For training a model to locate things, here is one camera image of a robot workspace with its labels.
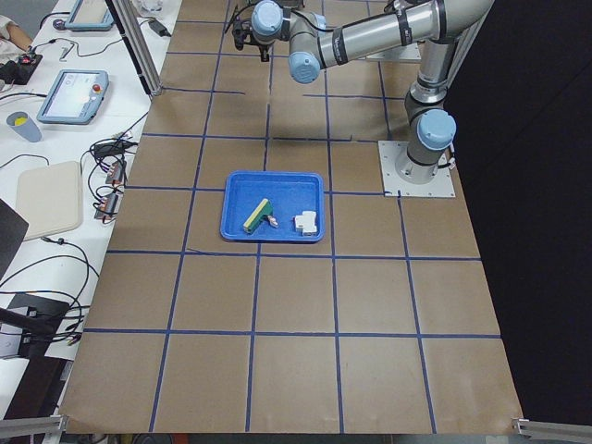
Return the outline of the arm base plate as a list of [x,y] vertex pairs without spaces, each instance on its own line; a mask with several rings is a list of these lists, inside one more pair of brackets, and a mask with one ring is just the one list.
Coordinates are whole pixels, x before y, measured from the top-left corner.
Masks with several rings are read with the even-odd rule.
[[421,54],[417,43],[411,43],[407,46],[393,47],[387,50],[367,55],[366,60],[386,61],[396,63],[419,63]]
[[384,194],[391,197],[454,198],[450,166],[442,155],[432,166],[419,166],[407,153],[408,142],[379,141]]

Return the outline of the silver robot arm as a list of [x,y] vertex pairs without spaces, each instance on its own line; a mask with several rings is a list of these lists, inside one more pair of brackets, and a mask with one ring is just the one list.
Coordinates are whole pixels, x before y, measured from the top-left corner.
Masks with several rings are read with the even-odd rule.
[[277,41],[289,45],[289,69],[300,84],[315,81],[320,72],[422,43],[423,58],[416,80],[404,97],[406,122],[440,109],[445,101],[450,69],[463,34],[482,21],[489,1],[390,1],[379,15],[329,28],[324,17],[301,10],[302,2],[257,1],[236,33],[260,50],[263,61]]

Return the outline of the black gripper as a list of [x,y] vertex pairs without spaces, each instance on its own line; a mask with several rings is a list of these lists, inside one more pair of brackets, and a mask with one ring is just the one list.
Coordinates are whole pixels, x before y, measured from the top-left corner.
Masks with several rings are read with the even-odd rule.
[[270,60],[268,45],[260,45],[259,46],[259,53],[260,53],[260,60],[262,62],[268,62]]

